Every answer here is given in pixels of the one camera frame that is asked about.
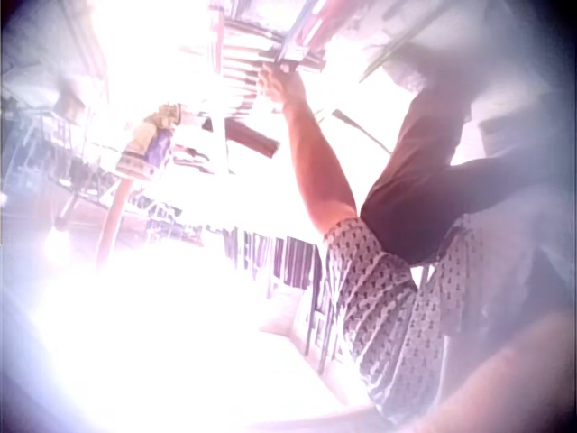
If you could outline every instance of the person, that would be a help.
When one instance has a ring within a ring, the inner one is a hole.
[[[426,59],[426,85],[360,213],[299,75],[265,65],[259,79],[288,123],[298,189],[323,239],[343,348],[377,409],[396,425],[422,414],[439,393],[444,336],[460,329],[468,296],[464,252],[479,243],[468,216],[546,180],[554,163],[510,152],[451,166],[486,75],[478,63],[435,61],[417,46],[406,52]],[[432,262],[437,278],[418,290],[410,267]]]

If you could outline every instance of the raised arm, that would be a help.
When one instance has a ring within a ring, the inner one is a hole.
[[[357,217],[351,187],[307,104],[300,76],[265,65],[260,85],[261,93],[283,107],[298,189],[318,232],[325,235],[340,221]]]

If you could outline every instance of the hand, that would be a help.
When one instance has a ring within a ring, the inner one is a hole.
[[[287,103],[307,100],[302,78],[297,72],[284,72],[278,65],[265,63],[259,74],[261,94],[283,107]]]

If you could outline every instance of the patterned shirt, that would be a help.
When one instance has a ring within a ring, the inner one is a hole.
[[[344,220],[326,235],[325,276],[341,345],[386,419],[404,424],[433,403],[444,336],[521,310],[537,248],[560,275],[574,275],[574,248],[566,241],[574,239],[568,203],[551,191],[531,189],[463,216],[419,290],[408,264],[383,251],[360,218]],[[574,287],[574,277],[566,282]]]

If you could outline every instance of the ceiling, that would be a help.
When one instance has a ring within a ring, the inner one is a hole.
[[[426,27],[416,41],[437,49],[466,47],[484,34],[489,0],[461,1]],[[165,0],[39,0],[23,2],[3,28],[3,96],[23,107],[51,109],[59,83],[74,83],[94,113],[88,126],[92,141],[121,151],[123,128],[159,104],[194,105],[206,94],[205,75],[194,67],[182,46],[202,46],[206,1]],[[228,14],[286,34],[304,0],[224,2]],[[362,84],[356,77],[381,53],[382,47],[430,12],[441,0],[363,1],[326,47],[323,74],[304,74],[315,111],[340,108],[389,149],[394,147],[412,95],[377,69]],[[546,84],[521,68],[501,74],[473,108],[476,121],[525,106],[546,91]],[[268,235],[314,239],[291,172],[287,128],[281,116],[256,109],[246,119],[253,129],[280,142],[272,160],[230,143],[232,175],[199,175],[170,167],[150,193],[199,218],[220,218]],[[483,156],[476,122],[466,126],[455,161]],[[327,117],[322,123],[361,203],[384,168],[388,155],[357,129]],[[180,140],[206,154],[223,152],[213,135],[195,126],[182,127]],[[101,147],[92,151],[98,155]]]

